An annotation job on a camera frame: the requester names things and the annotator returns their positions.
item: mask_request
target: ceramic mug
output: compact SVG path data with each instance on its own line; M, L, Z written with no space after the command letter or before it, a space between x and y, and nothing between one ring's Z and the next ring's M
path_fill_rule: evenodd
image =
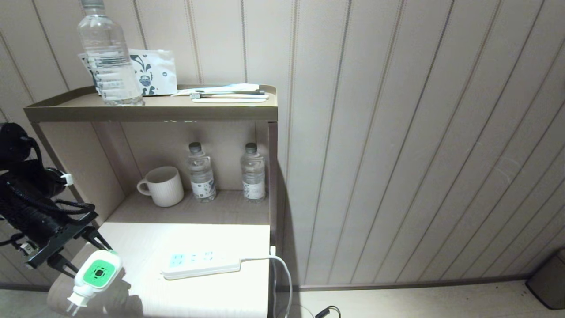
M171 207L184 197L179 170L175 167L151 170L137 183L137 190L143 195L151 196L155 205L162 208Z

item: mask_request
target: white power strip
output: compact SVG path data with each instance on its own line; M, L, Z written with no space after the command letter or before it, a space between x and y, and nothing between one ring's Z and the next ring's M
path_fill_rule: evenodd
M199 251L172 254L161 274L167 280L238 272L241 259L220 251Z

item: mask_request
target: green label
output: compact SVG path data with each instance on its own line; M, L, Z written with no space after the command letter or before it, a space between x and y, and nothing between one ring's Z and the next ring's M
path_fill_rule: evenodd
M84 273L84 282L92 287L104 287L114 275L116 268L103 260L96 260Z

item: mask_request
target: large water bottle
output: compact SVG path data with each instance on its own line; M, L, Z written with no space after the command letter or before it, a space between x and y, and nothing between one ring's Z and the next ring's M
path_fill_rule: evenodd
M112 21L102 0L81 0L86 17L79 35L106 105L144 105L124 32Z
M216 185L212 172L212 160L202 150L200 143L188 145L188 171L192 194L200 202L210 202L216 198Z
M257 144L245 145L245 154L241 157L241 179L244 185L244 197L249 202L261 202L265 198L265 159L257 152Z

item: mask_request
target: top shelf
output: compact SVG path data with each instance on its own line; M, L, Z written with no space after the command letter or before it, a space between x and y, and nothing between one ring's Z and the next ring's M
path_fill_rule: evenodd
M179 89L223 84L178 85ZM198 104L189 96L145 96L145 106L107 106L93 86L74 89L27 106L30 122L190 122L277 121L277 91L260 85L269 94L265 102L250 104Z

